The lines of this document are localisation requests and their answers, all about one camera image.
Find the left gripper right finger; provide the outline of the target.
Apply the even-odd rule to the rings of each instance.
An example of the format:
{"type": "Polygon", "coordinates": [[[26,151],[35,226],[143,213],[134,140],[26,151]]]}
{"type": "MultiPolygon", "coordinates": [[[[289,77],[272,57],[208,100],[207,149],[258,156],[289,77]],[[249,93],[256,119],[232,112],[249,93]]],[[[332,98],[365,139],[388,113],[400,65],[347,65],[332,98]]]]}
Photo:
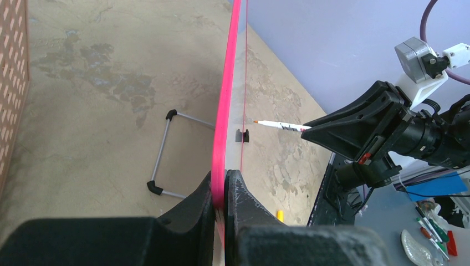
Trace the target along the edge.
{"type": "Polygon", "coordinates": [[[391,265],[384,242],[355,226],[288,226],[248,190],[239,170],[225,179],[226,265],[391,265]]]}

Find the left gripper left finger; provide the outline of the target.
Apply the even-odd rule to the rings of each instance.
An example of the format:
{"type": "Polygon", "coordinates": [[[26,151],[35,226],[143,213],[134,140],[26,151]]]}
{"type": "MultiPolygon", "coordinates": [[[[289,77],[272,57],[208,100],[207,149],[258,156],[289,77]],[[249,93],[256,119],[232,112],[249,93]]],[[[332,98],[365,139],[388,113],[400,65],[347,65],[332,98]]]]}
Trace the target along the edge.
{"type": "Polygon", "coordinates": [[[48,218],[22,223],[1,248],[2,265],[211,265],[211,177],[155,217],[48,218]]]}

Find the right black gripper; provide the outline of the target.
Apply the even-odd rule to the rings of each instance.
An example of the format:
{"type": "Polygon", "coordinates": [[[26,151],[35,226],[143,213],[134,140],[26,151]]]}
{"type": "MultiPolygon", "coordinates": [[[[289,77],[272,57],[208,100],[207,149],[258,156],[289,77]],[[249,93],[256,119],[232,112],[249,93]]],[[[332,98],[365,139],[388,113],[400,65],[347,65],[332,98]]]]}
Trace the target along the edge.
{"type": "Polygon", "coordinates": [[[411,111],[400,87],[376,81],[349,105],[307,122],[303,140],[369,167],[394,167],[388,152],[412,157],[431,166],[460,169],[469,165],[469,117],[459,101],[440,117],[411,111]]]}

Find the yellow marker cap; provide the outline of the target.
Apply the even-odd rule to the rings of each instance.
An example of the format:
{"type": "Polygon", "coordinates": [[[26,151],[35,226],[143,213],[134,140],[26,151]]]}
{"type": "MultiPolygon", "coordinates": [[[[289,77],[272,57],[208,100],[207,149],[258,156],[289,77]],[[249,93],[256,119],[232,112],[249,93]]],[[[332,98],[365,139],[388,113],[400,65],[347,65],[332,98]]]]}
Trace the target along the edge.
{"type": "Polygon", "coordinates": [[[277,218],[278,221],[284,222],[284,212],[283,212],[283,210],[281,210],[281,209],[277,210],[276,218],[277,218]]]}

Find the white marker pen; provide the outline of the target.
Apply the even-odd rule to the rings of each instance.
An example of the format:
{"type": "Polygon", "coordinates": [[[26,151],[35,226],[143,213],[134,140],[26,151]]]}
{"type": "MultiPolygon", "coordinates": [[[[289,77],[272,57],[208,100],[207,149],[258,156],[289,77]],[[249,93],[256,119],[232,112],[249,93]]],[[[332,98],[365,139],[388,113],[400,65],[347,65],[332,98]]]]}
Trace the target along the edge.
{"type": "Polygon", "coordinates": [[[279,121],[254,120],[253,122],[258,125],[263,125],[267,127],[273,127],[276,129],[293,131],[293,132],[304,132],[304,131],[311,129],[310,126],[291,124],[291,123],[279,122],[279,121]]]}

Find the pink framed whiteboard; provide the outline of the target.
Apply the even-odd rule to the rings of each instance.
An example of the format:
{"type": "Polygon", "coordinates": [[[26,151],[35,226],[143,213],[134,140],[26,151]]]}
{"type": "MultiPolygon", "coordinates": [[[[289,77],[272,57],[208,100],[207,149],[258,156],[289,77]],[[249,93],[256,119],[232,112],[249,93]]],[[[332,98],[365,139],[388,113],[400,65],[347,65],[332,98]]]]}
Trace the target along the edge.
{"type": "Polygon", "coordinates": [[[241,170],[246,134],[248,1],[233,1],[216,116],[211,161],[211,194],[221,243],[221,265],[226,247],[225,179],[241,170]]]}

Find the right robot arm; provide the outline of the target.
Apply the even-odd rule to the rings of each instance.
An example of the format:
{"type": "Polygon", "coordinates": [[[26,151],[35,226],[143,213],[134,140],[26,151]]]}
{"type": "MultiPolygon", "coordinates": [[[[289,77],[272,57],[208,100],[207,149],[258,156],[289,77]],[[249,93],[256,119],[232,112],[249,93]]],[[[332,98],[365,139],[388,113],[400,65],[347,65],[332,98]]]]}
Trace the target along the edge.
{"type": "Polygon", "coordinates": [[[388,185],[401,170],[389,152],[460,169],[469,165],[469,96],[443,114],[414,112],[401,88],[376,81],[346,107],[308,122],[301,137],[351,161],[336,172],[346,190],[388,185]]]}

